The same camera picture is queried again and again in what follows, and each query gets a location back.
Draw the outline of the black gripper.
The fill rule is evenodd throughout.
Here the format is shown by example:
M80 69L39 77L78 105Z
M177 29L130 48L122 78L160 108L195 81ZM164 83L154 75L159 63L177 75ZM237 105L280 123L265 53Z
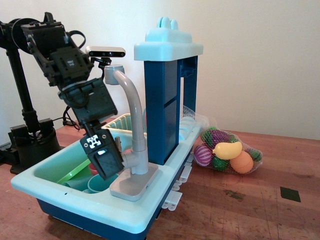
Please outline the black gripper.
M85 130L80 144L98 174L106 180L123 170L123 159L112 134L98 122L118 114L103 80L94 78L70 84L58 96Z

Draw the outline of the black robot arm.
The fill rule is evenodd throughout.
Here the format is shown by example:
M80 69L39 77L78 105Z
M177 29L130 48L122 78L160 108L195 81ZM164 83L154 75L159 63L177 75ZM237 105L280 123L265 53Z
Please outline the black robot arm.
M20 58L20 51L33 55L51 87L72 109L78 126L85 130L80 143L98 174L106 179L123 170L121 153L103 119L117 114L116 106L102 78L90 79L95 63L99 68L122 58L120 48L91 49L84 53L50 12L43 21L17 18L0 25L0 46L6 50L22 104L24 124L12 127L9 137L17 150L19 163L12 172L19 174L60 150L53 121L39 120L34 109Z

